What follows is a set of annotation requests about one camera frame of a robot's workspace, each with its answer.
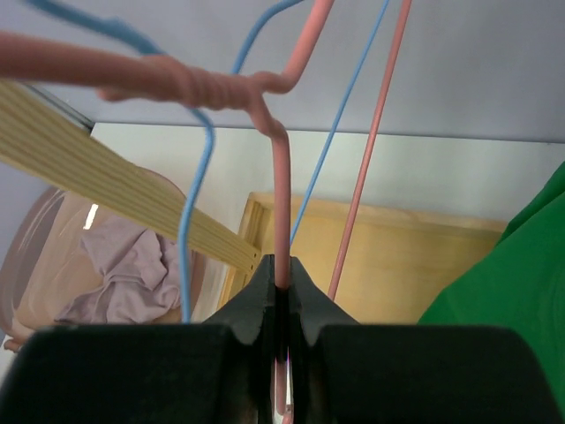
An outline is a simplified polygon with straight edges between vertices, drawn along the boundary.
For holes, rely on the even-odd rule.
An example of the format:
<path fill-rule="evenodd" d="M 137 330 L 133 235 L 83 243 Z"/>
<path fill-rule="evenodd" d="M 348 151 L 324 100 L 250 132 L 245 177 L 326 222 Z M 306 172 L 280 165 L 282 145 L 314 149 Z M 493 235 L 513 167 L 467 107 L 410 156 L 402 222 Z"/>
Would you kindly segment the light blue wire hanger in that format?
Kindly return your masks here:
<path fill-rule="evenodd" d="M 43 11 L 50 16 L 67 21 L 76 26 L 89 29 L 97 34 L 105 35 L 109 38 L 121 41 L 130 47 L 136 49 L 142 55 L 152 53 L 161 54 L 162 50 L 159 49 L 149 38 L 137 30 L 127 26 L 119 19 L 101 19 L 86 13 L 80 9 L 71 7 L 69 5 L 61 4 L 56 1 L 29 1 L 29 5 L 33 6 L 39 11 Z M 296 1 L 280 1 L 268 9 L 266 9 L 255 24 L 250 29 L 248 35 L 244 39 L 237 57 L 232 65 L 231 72 L 238 75 L 243 68 L 245 60 L 259 35 L 261 29 L 272 19 L 276 14 L 289 9 L 296 5 Z M 191 276 L 194 266 L 191 264 L 189 254 L 187 253 L 187 239 L 189 235 L 189 219 L 193 216 L 195 202 L 200 193 L 202 182 L 207 172 L 211 156 L 215 148 L 215 128 L 211 120 L 202 111 L 191 109 L 191 114 L 196 117 L 205 129 L 206 140 L 204 150 L 199 161 L 198 168 L 195 172 L 190 190 L 183 207 L 179 229 L 177 235 L 179 236 L 178 250 L 180 253 L 180 293 L 181 293 L 181 322 L 188 323 L 191 320 Z"/>

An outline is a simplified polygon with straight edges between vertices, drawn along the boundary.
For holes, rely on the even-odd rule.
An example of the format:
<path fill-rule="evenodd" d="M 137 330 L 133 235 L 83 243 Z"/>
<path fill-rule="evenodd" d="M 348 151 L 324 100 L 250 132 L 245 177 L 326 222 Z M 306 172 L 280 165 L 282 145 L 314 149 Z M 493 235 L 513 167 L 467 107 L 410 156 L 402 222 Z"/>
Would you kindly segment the pink hanger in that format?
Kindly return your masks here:
<path fill-rule="evenodd" d="M 330 1 L 316 1 L 297 44 L 280 73 L 208 72 L 161 54 L 139 59 L 99 49 L 12 32 L 1 33 L 1 75 L 12 80 L 38 80 L 96 87 L 102 98 L 117 102 L 145 98 L 177 102 L 189 110 L 243 110 L 255 128 L 272 143 L 275 177 L 275 287 L 285 293 L 290 285 L 290 142 L 283 125 L 274 119 L 263 95 L 287 94 L 293 89 L 313 53 L 332 9 Z"/>

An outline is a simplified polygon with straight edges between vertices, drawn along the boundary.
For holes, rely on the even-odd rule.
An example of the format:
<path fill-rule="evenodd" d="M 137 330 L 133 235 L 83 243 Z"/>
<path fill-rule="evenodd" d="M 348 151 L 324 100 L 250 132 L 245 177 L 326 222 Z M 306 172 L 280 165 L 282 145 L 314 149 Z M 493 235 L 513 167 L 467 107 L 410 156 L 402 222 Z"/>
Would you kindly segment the green tank top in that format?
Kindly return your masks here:
<path fill-rule="evenodd" d="M 493 250 L 443 289 L 421 324 L 516 331 L 564 404 L 564 169 L 507 225 Z"/>

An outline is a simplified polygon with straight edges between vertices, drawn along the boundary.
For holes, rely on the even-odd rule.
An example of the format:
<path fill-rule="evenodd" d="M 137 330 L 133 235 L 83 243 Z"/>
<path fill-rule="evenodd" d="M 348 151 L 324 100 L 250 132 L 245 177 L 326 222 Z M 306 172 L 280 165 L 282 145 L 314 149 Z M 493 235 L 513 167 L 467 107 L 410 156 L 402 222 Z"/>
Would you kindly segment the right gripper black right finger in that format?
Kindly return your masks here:
<path fill-rule="evenodd" d="M 561 423 L 533 350 L 492 326 L 361 324 L 290 264 L 297 423 Z"/>

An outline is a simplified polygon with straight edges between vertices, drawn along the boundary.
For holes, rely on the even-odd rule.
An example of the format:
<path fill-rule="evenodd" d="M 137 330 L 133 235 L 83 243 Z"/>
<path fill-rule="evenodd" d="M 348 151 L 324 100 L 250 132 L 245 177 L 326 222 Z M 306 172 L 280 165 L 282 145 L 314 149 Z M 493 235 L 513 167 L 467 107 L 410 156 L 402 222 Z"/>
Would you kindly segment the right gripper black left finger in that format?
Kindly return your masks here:
<path fill-rule="evenodd" d="M 269 423 L 274 260 L 201 323 L 52 326 L 17 354 L 4 423 Z"/>

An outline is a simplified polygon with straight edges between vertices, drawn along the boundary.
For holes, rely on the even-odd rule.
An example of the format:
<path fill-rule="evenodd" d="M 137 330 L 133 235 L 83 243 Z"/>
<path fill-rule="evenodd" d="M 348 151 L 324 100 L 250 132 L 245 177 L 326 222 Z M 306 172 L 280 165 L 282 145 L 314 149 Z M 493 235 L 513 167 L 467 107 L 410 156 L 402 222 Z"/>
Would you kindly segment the pink tank top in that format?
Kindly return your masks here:
<path fill-rule="evenodd" d="M 56 317 L 73 324 L 151 322 L 180 306 L 177 245 L 113 216 L 80 241 L 102 285 L 80 294 Z"/>

